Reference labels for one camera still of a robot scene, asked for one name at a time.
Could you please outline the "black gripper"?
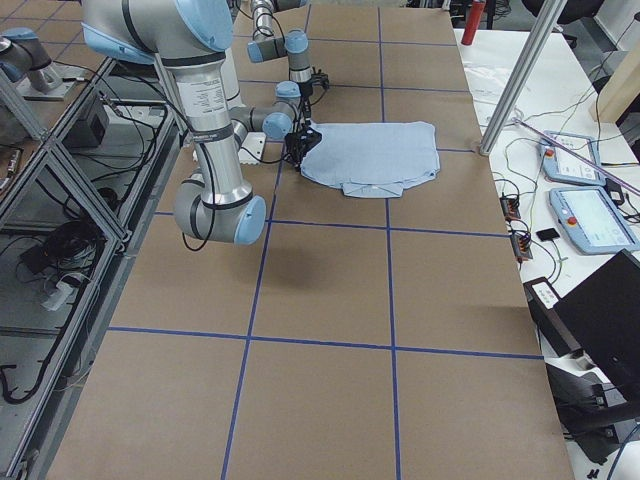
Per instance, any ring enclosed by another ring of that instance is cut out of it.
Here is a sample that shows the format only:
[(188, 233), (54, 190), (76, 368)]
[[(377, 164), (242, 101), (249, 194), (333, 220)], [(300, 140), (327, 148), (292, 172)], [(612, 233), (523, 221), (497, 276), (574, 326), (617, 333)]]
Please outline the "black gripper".
[(285, 140), (285, 162), (300, 165), (304, 159), (304, 144), (296, 139)]
[(311, 97), (313, 96), (313, 82), (311, 80), (305, 82), (297, 82), (300, 92), (301, 116), (305, 126), (311, 125)]

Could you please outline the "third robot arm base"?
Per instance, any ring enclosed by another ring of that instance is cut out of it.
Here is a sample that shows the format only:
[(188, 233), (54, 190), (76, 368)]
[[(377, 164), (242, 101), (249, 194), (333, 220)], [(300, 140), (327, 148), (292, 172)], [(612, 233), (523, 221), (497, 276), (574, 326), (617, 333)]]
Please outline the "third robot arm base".
[(54, 62), (39, 37), (26, 27), (1, 33), (1, 70), (25, 99), (54, 101), (64, 100), (86, 72)]

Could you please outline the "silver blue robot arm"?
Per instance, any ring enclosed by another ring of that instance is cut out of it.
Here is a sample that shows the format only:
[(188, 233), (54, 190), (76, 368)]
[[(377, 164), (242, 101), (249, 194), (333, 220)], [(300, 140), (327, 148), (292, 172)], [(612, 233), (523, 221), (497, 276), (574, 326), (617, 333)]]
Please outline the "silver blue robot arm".
[(83, 33), (96, 52), (121, 61), (160, 64), (176, 82), (198, 167), (179, 187), (174, 218), (203, 241), (252, 244), (261, 235), (265, 200), (241, 171), (247, 133), (283, 139), (300, 114), (300, 87), (284, 81), (268, 108), (229, 108), (222, 65), (233, 41), (224, 1), (85, 1)]
[(312, 66), (309, 56), (309, 40), (301, 29), (284, 34), (275, 14), (307, 4), (301, 0), (253, 0), (249, 2), (253, 24), (252, 41), (247, 53), (252, 63), (262, 63), (277, 58), (288, 59), (289, 79), (300, 88), (304, 121), (311, 120), (310, 97), (313, 94)]

